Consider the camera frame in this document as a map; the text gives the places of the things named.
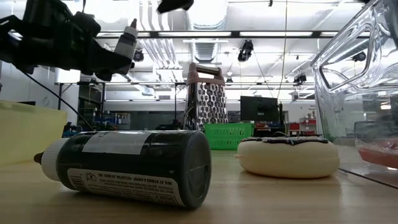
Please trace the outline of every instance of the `table surface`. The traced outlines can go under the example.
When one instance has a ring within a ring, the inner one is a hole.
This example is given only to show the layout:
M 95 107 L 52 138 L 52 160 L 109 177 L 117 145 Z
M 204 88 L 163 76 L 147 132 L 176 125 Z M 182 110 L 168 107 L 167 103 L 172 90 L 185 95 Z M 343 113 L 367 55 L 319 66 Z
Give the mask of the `table surface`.
M 397 223 L 398 190 L 350 174 L 313 180 L 245 172 L 213 151 L 209 194 L 194 211 L 82 194 L 33 162 L 0 167 L 1 223 Z

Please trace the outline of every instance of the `green basket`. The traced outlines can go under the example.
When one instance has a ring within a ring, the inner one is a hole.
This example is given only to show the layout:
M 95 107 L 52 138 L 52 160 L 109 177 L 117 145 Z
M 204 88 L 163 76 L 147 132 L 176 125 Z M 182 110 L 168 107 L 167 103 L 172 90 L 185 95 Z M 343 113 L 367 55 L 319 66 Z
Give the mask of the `green basket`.
M 252 137 L 254 124 L 205 124 L 211 149 L 237 150 L 242 139 Z

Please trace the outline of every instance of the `computer monitor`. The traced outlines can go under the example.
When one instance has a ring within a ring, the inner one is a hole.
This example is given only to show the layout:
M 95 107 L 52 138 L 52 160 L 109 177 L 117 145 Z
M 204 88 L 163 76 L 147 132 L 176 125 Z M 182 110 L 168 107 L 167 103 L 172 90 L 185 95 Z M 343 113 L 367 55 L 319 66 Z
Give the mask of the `computer monitor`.
M 280 122 L 277 98 L 241 96 L 241 121 Z

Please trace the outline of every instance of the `white label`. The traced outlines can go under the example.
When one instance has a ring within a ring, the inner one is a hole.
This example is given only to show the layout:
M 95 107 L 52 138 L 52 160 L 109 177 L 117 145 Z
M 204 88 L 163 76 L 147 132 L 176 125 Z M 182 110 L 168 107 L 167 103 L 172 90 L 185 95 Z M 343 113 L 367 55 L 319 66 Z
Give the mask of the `white label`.
M 81 191 L 185 206 L 176 181 L 165 177 L 68 169 L 70 183 Z
M 92 136 L 82 152 L 139 155 L 151 132 L 104 131 Z

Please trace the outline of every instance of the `metal grater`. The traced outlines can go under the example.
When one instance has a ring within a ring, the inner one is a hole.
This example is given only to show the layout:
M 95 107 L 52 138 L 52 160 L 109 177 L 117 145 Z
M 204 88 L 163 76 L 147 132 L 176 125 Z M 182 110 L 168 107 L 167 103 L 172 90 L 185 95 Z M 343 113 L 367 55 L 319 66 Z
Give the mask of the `metal grater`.
M 198 73 L 215 77 L 200 78 Z M 190 64 L 184 116 L 185 129 L 203 131 L 204 125 L 208 123 L 228 123 L 224 86 L 220 68 Z

